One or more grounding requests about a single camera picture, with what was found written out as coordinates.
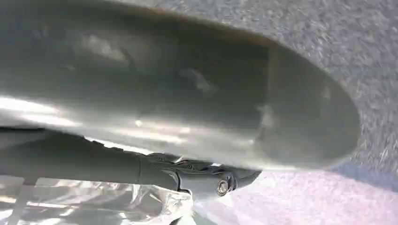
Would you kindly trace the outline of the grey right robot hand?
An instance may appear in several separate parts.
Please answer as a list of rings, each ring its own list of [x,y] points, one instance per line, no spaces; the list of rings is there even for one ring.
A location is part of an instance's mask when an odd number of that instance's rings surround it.
[[[0,3],[0,173],[197,198],[357,148],[324,69],[266,36],[120,0]]]

